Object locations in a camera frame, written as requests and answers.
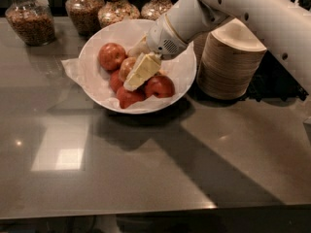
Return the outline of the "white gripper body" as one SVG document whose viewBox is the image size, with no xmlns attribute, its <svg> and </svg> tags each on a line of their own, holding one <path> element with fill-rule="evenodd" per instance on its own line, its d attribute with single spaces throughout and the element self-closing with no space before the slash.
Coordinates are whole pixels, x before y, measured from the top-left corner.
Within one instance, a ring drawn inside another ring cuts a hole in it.
<svg viewBox="0 0 311 233">
<path fill-rule="evenodd" d="M 227 20 L 227 15 L 201 0 L 178 0 L 161 15 L 146 36 L 147 47 L 163 60 L 177 57 L 189 44 Z"/>
</svg>

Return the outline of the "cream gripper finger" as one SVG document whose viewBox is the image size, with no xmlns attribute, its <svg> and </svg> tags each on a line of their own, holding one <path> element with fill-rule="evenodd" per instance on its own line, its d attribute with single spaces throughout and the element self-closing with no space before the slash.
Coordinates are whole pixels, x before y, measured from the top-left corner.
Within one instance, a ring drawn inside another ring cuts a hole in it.
<svg viewBox="0 0 311 233">
<path fill-rule="evenodd" d="M 139 88 L 145 81 L 155 75 L 161 67 L 160 55 L 153 52 L 141 53 L 132 70 L 127 75 L 124 87 L 129 91 Z"/>
<path fill-rule="evenodd" d="M 147 45 L 147 37 L 144 36 L 133 48 L 131 48 L 127 55 L 129 57 L 138 57 L 141 53 L 147 54 L 151 50 Z"/>
</svg>

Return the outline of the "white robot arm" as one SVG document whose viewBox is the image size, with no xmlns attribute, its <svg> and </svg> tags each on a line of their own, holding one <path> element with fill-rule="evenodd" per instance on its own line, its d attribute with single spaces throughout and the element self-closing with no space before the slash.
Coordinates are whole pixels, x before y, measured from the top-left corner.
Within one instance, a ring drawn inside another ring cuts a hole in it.
<svg viewBox="0 0 311 233">
<path fill-rule="evenodd" d="M 311 13 L 289 0 L 178 0 L 130 51 L 177 57 L 198 35 L 241 20 L 294 79 L 311 91 Z"/>
</svg>

